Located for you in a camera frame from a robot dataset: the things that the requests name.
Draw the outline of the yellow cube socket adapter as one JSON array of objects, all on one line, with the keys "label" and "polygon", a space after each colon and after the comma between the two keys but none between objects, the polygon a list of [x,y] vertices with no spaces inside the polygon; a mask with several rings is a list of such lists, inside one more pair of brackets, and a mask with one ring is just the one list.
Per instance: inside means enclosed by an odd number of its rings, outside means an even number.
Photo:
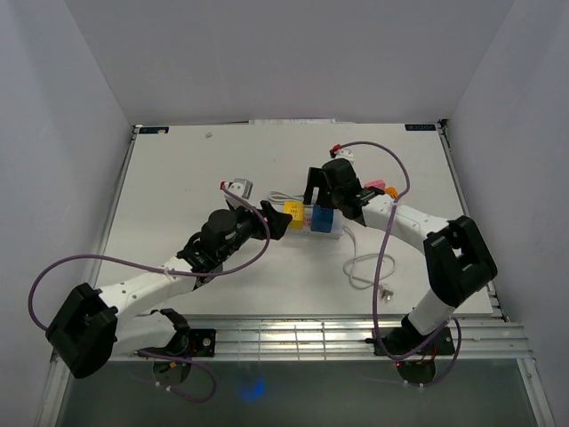
[{"label": "yellow cube socket adapter", "polygon": [[284,202],[283,213],[289,214],[292,219],[289,223],[291,230],[302,230],[304,226],[305,206],[300,201],[287,200]]}]

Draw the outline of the blue cube socket adapter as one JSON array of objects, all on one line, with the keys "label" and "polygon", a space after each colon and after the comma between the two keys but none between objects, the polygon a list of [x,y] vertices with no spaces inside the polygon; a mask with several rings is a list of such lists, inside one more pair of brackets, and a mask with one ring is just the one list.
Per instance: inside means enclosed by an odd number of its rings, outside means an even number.
[{"label": "blue cube socket adapter", "polygon": [[314,205],[311,215],[310,230],[329,234],[333,229],[333,209]]}]

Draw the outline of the white multicolour power strip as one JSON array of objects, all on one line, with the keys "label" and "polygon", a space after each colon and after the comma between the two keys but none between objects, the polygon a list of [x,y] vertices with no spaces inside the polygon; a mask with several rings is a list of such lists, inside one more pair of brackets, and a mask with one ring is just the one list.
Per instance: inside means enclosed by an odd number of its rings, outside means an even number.
[{"label": "white multicolour power strip", "polygon": [[344,218],[339,210],[315,206],[305,210],[301,229],[289,227],[285,235],[339,239],[343,234],[343,225]]}]

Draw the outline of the pink plug adapter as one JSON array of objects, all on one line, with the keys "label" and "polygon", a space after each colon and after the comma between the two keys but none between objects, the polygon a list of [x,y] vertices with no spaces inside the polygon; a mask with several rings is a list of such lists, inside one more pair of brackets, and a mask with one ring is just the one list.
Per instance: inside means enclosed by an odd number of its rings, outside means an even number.
[{"label": "pink plug adapter", "polygon": [[384,180],[374,180],[374,181],[369,181],[365,184],[366,188],[376,188],[376,189],[381,189],[381,190],[385,190],[386,188],[386,183]]}]

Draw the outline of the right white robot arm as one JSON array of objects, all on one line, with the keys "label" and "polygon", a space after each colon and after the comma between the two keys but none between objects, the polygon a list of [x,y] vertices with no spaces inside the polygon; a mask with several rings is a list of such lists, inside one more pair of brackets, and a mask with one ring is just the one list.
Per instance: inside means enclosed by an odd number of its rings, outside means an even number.
[{"label": "right white robot arm", "polygon": [[402,205],[385,189],[363,186],[345,158],[309,168],[304,199],[381,230],[386,238],[395,237],[424,256],[428,292],[399,327],[378,341],[382,350],[395,357],[424,352],[452,314],[497,275],[493,257],[471,218],[445,219]]}]

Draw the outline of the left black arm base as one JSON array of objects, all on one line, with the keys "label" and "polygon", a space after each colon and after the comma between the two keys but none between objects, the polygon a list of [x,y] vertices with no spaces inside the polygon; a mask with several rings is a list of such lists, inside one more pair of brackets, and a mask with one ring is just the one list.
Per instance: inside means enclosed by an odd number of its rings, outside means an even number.
[{"label": "left black arm base", "polygon": [[167,344],[161,347],[145,347],[137,353],[175,358],[213,357],[216,334],[217,331],[213,328],[177,331]]}]

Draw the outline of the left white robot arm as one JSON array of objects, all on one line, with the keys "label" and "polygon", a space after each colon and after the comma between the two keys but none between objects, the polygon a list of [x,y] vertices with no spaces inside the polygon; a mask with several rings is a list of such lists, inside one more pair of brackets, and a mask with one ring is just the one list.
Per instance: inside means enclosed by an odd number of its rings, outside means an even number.
[{"label": "left white robot arm", "polygon": [[292,221],[267,200],[212,212],[200,231],[163,266],[99,289],[83,283],[68,295],[45,333],[71,374],[85,378],[112,356],[153,352],[191,355],[196,346],[188,321],[160,303],[190,293],[223,272],[223,264],[249,239],[282,238]]}]

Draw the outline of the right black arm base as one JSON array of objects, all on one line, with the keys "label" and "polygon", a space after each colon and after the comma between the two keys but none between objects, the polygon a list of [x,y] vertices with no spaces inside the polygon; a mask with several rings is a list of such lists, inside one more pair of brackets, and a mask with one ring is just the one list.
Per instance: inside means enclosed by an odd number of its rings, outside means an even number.
[{"label": "right black arm base", "polygon": [[[388,333],[381,337],[381,340],[389,353],[394,355],[403,355],[422,344],[426,340],[426,336],[420,336],[419,338],[412,337],[402,327],[396,327],[389,329]],[[376,356],[386,355],[385,351],[377,343],[375,334],[371,337],[365,338],[365,343],[373,346],[373,353]],[[428,345],[417,352],[417,355],[420,356],[452,356],[454,354],[455,346],[451,330],[448,326],[441,329]]]}]

